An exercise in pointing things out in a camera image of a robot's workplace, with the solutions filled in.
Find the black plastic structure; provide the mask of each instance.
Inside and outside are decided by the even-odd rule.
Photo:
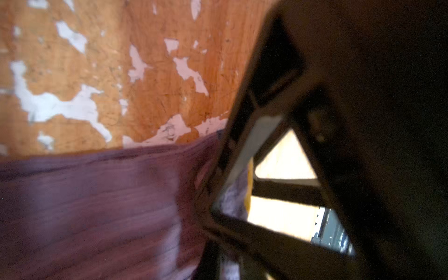
[[[443,1],[276,5],[195,199],[210,242],[277,280],[446,279],[446,12]],[[256,178],[254,194],[334,209],[355,256],[219,211],[250,158],[259,162],[289,128],[318,181]],[[194,279],[218,279],[212,271]]]

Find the wooden surface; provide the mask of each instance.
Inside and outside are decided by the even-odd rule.
[[[141,142],[178,113],[191,133],[177,142],[197,138],[194,126],[211,117],[227,117],[274,0],[202,0],[196,21],[190,0],[73,0],[74,12],[63,0],[47,2],[47,9],[34,9],[26,0],[0,0],[0,89],[6,91],[0,94],[0,144],[7,146],[9,158],[121,147],[123,135]],[[61,20],[88,39],[85,54],[58,35],[56,22]],[[20,36],[13,36],[15,26]],[[177,39],[179,48],[168,54],[165,38]],[[198,46],[193,49],[195,40]],[[130,45],[153,67],[134,84],[128,76]],[[208,97],[195,92],[192,78],[180,77],[174,57],[189,58],[188,66],[201,74]],[[91,99],[112,140],[106,142],[87,121],[62,115],[30,123],[13,91],[10,63],[18,60],[27,66],[24,78],[34,95],[50,92],[69,101],[81,84],[102,90]],[[119,99],[129,101],[124,116]],[[53,151],[37,141],[39,131],[55,139]]]

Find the dark metal frame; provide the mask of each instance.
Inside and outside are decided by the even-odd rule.
[[[276,279],[446,277],[448,102],[446,65],[437,62],[446,50],[430,46],[446,40],[446,18],[344,3],[284,0],[269,12],[196,213],[210,240]],[[413,5],[410,14],[429,11]],[[366,7],[388,17],[369,21]],[[319,183],[256,178],[254,194],[334,209],[355,257],[219,211],[250,158],[258,163],[288,128]]]

